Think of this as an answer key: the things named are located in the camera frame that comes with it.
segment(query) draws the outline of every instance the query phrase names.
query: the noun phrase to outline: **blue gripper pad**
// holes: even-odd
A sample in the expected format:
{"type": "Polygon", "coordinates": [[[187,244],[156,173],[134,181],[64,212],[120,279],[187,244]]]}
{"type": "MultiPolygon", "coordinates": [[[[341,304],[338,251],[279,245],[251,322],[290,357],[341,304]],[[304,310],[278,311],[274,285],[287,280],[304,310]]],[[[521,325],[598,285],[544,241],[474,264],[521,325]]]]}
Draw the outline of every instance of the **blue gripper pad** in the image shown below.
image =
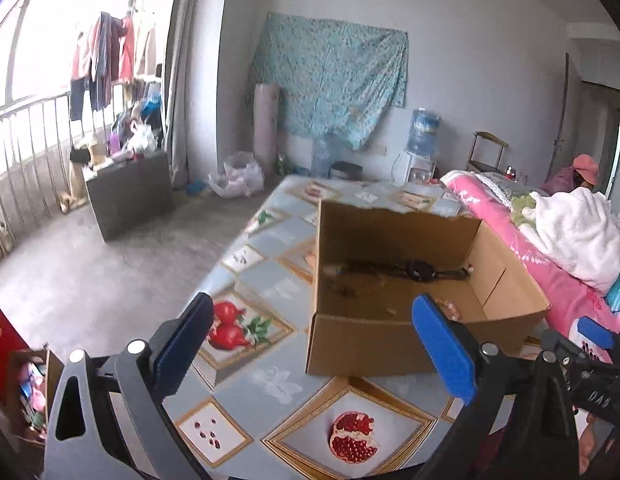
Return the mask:
{"type": "Polygon", "coordinates": [[[474,362],[426,294],[412,303],[412,324],[450,395],[459,397],[466,406],[470,404],[476,393],[474,362]]]}
{"type": "Polygon", "coordinates": [[[602,350],[611,350],[615,345],[613,333],[587,316],[581,317],[578,320],[577,330],[602,350]]]}
{"type": "Polygon", "coordinates": [[[166,321],[152,336],[150,344],[156,341],[162,347],[150,361],[157,398],[163,400],[177,392],[213,320],[212,298],[199,292],[178,319],[166,321]]]}

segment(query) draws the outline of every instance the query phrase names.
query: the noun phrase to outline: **towel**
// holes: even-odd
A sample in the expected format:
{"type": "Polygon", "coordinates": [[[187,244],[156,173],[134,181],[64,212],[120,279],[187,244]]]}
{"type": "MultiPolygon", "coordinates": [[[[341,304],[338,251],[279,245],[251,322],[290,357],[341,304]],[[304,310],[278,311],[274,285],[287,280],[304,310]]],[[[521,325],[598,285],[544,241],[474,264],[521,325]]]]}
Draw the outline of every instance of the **towel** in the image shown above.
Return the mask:
{"type": "Polygon", "coordinates": [[[530,193],[534,208],[521,214],[533,221],[520,231],[563,270],[605,296],[620,272],[620,232],[610,203],[585,187],[543,197],[530,193]]]}

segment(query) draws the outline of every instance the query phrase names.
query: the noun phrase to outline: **person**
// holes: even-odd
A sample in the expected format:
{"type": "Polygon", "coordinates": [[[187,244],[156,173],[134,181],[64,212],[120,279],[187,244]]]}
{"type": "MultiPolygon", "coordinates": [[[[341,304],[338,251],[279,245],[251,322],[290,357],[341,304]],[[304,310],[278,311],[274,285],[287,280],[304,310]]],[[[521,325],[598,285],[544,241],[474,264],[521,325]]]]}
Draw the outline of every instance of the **person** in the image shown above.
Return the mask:
{"type": "Polygon", "coordinates": [[[563,168],[559,173],[546,180],[539,189],[553,195],[554,193],[569,193],[578,187],[587,187],[592,190],[599,181],[599,165],[590,155],[579,155],[572,161],[572,165],[563,168]]]}

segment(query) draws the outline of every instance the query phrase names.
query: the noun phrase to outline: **balcony railing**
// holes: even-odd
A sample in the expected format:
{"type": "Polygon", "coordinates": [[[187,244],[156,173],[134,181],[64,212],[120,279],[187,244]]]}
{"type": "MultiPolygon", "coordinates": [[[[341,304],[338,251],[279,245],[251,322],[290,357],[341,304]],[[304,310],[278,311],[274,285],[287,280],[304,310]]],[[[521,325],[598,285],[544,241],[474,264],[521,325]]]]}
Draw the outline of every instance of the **balcony railing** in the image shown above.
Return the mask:
{"type": "MultiPolygon", "coordinates": [[[[0,230],[14,240],[60,212],[58,195],[69,191],[71,147],[94,132],[105,142],[124,107],[123,88],[112,87],[112,103],[92,112],[86,95],[83,117],[71,121],[69,92],[27,98],[0,110],[0,230]]],[[[5,253],[0,236],[0,250],[5,253]]]]}

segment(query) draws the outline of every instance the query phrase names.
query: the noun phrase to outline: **curtain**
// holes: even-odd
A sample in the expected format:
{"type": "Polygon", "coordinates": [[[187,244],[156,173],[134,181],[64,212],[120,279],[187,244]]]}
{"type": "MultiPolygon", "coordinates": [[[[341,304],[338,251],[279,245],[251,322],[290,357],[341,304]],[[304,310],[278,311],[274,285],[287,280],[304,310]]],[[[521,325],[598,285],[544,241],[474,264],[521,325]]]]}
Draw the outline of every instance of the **curtain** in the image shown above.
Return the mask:
{"type": "Polygon", "coordinates": [[[187,185],[186,73],[194,0],[174,0],[166,45],[161,118],[172,187],[187,185]]]}

